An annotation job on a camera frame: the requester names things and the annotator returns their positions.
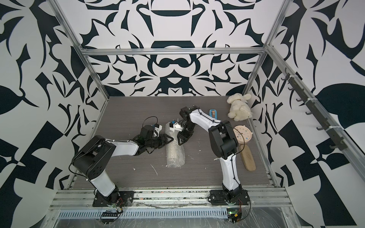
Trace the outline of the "clear bubble wrap sheet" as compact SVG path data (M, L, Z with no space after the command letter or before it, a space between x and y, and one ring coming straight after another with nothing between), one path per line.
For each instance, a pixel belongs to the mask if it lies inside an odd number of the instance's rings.
M178 144L178 131L167 129L165 133L174 139L166 146L166 167L182 167L185 164L185 151L184 147Z

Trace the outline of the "blue tape dispenser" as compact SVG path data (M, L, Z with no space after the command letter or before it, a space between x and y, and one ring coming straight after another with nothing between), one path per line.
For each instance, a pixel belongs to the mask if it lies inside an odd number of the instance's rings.
M210 115L210 117L217 119L217 111L215 109L210 109L209 115Z

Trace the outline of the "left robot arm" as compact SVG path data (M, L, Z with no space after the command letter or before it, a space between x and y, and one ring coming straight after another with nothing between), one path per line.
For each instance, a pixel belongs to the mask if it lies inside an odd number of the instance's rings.
M106 167L112 157L139 156L149 149L161 149L174 138L161 134L159 124L145 125L140 134L130 140L110 140L100 135L94 136L71 160L80 175L84 176L108 203L116 203L120 198L118 187L111 181Z

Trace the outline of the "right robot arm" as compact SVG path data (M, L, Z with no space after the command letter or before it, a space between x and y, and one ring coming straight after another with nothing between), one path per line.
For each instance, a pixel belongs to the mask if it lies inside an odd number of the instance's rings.
M239 143L229 121L220 121L205 114L199 107L184 107L180 110L182 130L177 135L178 145L186 143L193 135L196 125L209 134L211 149L221 164L224 199L233 203L243 194L238 178L236 155Z

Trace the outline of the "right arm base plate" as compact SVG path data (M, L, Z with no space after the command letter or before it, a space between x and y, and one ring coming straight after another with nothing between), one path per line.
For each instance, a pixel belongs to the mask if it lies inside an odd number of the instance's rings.
M213 206L250 204L248 192L242 188L236 188L232 191L211 190L207 200Z

